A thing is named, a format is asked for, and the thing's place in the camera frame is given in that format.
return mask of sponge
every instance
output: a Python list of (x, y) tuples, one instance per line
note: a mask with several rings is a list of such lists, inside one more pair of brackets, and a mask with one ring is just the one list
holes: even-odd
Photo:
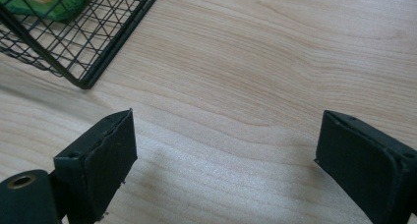
[(39, 15), (43, 19), (63, 21), (83, 9), (88, 0), (0, 0), (6, 8), (21, 15)]

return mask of food item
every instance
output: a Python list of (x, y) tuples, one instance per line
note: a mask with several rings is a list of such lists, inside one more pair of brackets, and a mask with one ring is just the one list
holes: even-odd
[(15, 14), (39, 15), (41, 18), (62, 21), (72, 18), (88, 0), (0, 0)]

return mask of green sponge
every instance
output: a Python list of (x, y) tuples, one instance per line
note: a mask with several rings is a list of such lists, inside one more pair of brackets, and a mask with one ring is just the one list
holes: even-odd
[(6, 8), (21, 15), (39, 15), (43, 19), (62, 21), (72, 18), (87, 0), (0, 0)]

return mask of light wood surface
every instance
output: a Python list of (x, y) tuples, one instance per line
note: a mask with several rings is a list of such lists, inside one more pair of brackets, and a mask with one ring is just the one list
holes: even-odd
[(1, 55), (0, 180), (133, 108), (101, 223), (370, 223), (313, 162), (322, 114), (417, 148), (416, 1), (157, 0), (89, 91)]

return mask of wood grain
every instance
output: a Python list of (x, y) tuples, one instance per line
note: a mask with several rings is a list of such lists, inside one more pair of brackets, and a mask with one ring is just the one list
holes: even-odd
[(131, 107), (102, 223), (370, 223), (313, 162), (322, 113), (417, 148), (415, 1), (158, 0), (89, 91), (1, 56), (0, 180)]

